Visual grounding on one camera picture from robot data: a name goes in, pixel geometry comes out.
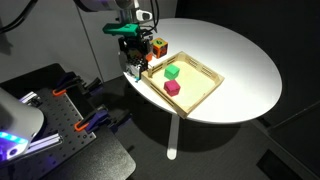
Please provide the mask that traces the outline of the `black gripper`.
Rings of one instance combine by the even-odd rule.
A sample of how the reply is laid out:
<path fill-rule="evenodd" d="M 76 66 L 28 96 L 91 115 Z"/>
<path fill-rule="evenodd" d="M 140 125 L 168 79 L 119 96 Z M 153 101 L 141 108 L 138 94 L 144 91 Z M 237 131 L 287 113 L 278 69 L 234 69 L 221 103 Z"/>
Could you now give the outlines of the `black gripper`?
<path fill-rule="evenodd" d="M 120 51 L 125 55 L 128 65 L 147 67 L 152 60 L 153 43 L 150 39 L 141 36 L 124 36 L 118 39 Z"/>

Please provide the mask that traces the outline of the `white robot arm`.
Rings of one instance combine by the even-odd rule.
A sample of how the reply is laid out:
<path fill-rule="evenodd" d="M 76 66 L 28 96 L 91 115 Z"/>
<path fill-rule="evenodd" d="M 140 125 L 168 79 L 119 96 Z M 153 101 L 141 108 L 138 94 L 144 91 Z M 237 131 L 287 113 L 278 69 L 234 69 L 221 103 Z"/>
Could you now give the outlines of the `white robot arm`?
<path fill-rule="evenodd" d="M 126 62 L 133 66 L 147 67 L 151 59 L 152 30 L 141 25 L 154 21 L 154 13 L 142 10 L 138 0 L 73 0 L 85 12 L 116 11 L 116 23 L 107 23 L 104 34 L 119 36 L 120 51 Z"/>

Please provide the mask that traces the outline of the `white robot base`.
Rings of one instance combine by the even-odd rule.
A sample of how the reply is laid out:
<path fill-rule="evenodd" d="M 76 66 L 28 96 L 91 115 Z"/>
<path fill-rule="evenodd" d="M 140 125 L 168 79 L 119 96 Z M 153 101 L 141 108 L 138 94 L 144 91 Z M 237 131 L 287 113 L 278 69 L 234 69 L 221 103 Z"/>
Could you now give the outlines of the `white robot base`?
<path fill-rule="evenodd" d="M 29 148 L 44 123 L 43 113 L 0 88 L 0 163 L 8 164 Z"/>

